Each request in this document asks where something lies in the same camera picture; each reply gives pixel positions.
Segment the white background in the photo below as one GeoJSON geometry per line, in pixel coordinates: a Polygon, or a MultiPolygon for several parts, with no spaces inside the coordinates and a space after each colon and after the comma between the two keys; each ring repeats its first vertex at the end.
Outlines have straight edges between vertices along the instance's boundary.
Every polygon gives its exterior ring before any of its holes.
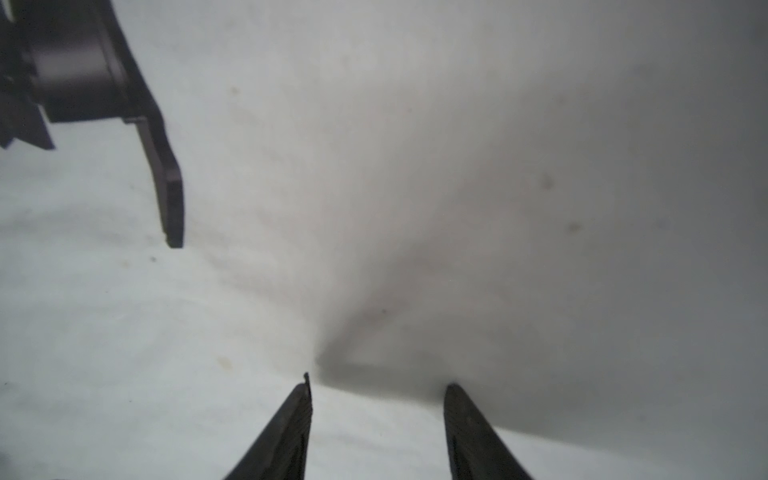
{"type": "Polygon", "coordinates": [[[0,477],[221,478],[305,370],[310,480],[448,478],[453,380],[539,479],[768,475],[764,2],[115,8],[187,242],[119,120],[0,152],[0,477]]]}

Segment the dark object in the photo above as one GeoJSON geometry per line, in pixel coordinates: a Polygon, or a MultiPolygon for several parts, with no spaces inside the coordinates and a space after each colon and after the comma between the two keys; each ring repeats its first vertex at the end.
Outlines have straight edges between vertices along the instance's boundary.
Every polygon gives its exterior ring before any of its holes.
{"type": "Polygon", "coordinates": [[[166,241],[181,248],[181,171],[109,0],[11,0],[10,6],[12,23],[0,4],[0,146],[18,138],[54,147],[38,104],[53,123],[120,117],[136,124],[166,241]]]}
{"type": "Polygon", "coordinates": [[[310,376],[304,374],[225,480],[302,480],[312,423],[310,376]]]}
{"type": "Polygon", "coordinates": [[[532,480],[455,383],[445,391],[443,417],[453,480],[532,480]]]}

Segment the white fabric surface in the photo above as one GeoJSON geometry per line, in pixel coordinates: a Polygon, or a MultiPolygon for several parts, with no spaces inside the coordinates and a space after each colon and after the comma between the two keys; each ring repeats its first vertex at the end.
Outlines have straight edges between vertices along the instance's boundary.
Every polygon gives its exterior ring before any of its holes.
{"type": "Polygon", "coordinates": [[[0,478],[220,478],[305,370],[309,480],[448,478],[454,379],[539,480],[768,475],[764,3],[115,8],[187,243],[120,121],[0,152],[0,478]]]}

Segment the black mechanical part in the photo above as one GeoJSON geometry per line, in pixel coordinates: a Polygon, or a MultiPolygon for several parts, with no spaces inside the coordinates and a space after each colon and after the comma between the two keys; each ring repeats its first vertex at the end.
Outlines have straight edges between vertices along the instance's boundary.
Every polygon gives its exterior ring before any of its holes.
{"type": "Polygon", "coordinates": [[[455,383],[445,390],[443,417],[453,480],[533,480],[455,383]]]}
{"type": "Polygon", "coordinates": [[[135,124],[152,171],[169,247],[184,245],[181,171],[160,108],[109,0],[10,0],[0,4],[0,146],[14,138],[53,148],[52,123],[122,118],[135,124]]]}
{"type": "Polygon", "coordinates": [[[224,480],[302,480],[312,423],[310,376],[297,385],[224,480]]]}

